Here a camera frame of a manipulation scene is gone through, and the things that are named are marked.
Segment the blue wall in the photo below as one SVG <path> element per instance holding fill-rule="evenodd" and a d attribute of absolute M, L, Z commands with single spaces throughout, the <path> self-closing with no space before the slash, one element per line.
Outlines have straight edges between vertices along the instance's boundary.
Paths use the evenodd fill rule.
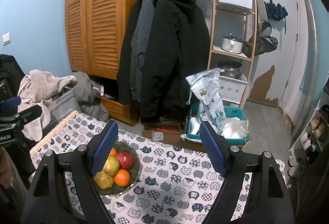
<path fill-rule="evenodd" d="M 0 0 L 0 35 L 11 36 L 10 44 L 0 45 L 0 53 L 13 55 L 25 74 L 39 69 L 58 77 L 69 75 L 64 4 L 65 0 Z"/>
<path fill-rule="evenodd" d="M 316 107 L 320 100 L 323 86 L 326 83 L 327 75 L 329 72 L 329 13 L 325 9 L 321 0 L 312 0 L 315 21 L 317 24 L 317 31 L 319 37 L 319 70 L 317 73 L 315 93 L 313 96 L 312 104 Z M 308 51 L 306 68 L 301 82 L 300 90 L 302 93 L 307 93 L 308 84 L 310 81 L 310 64 L 312 61 L 312 51 Z"/>

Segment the wooden drawer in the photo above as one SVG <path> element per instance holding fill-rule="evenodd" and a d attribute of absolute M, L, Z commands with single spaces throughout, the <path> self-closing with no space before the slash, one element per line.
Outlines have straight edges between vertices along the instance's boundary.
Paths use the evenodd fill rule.
<path fill-rule="evenodd" d="M 122 105 L 116 101 L 101 97 L 101 103 L 104 105 L 110 117 L 135 126 L 139 121 L 138 111 L 133 106 Z"/>

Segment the teal storage box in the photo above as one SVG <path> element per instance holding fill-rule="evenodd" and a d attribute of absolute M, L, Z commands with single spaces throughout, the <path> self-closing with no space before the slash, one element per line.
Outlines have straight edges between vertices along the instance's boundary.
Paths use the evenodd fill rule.
<path fill-rule="evenodd" d="M 190 108 L 190 115 L 189 115 L 187 130 L 186 130 L 186 136 L 189 139 L 200 140 L 199 135 L 190 133 L 190 127 L 191 127 L 190 119 L 191 119 L 192 115 L 198 114 L 198 109 L 199 109 L 199 103 L 193 104 Z M 224 106 L 224 110 L 225 110 L 226 117 L 237 117 L 240 120 L 245 120 L 245 117 L 244 117 L 244 114 L 243 114 L 241 108 L 233 107 L 233 106 Z M 226 140 L 230 145 L 245 146 L 246 143 L 250 140 L 250 135 L 248 133 L 247 137 L 245 137 L 244 139 L 226 139 Z"/>

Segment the door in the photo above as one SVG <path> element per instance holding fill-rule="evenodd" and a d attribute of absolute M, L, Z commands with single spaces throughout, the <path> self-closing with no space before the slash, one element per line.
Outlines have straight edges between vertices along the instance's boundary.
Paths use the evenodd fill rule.
<path fill-rule="evenodd" d="M 273 0 L 273 2 L 284 6 L 289 14 L 286 17 L 287 32 L 285 34 L 284 19 L 279 22 L 269 19 L 272 25 L 271 36 L 277 38 L 278 48 L 255 57 L 256 69 L 248 100 L 278 106 L 287 87 L 297 45 L 298 9 L 297 0 Z"/>
<path fill-rule="evenodd" d="M 71 69 L 90 74 L 86 6 L 87 0 L 65 0 L 65 30 Z"/>
<path fill-rule="evenodd" d="M 116 0 L 88 0 L 87 25 L 92 74 L 116 79 L 121 48 L 116 40 Z"/>

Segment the cooking pot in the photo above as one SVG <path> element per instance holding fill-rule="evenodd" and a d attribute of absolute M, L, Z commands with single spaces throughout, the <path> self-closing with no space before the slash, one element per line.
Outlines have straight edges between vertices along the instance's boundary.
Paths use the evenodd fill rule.
<path fill-rule="evenodd" d="M 229 78 L 238 78 L 241 75 L 242 64 L 238 62 L 224 62 L 218 63 L 220 68 L 220 75 Z"/>
<path fill-rule="evenodd" d="M 227 36 L 223 37 L 223 50 L 231 53 L 241 53 L 243 47 L 243 40 L 238 37 Z"/>

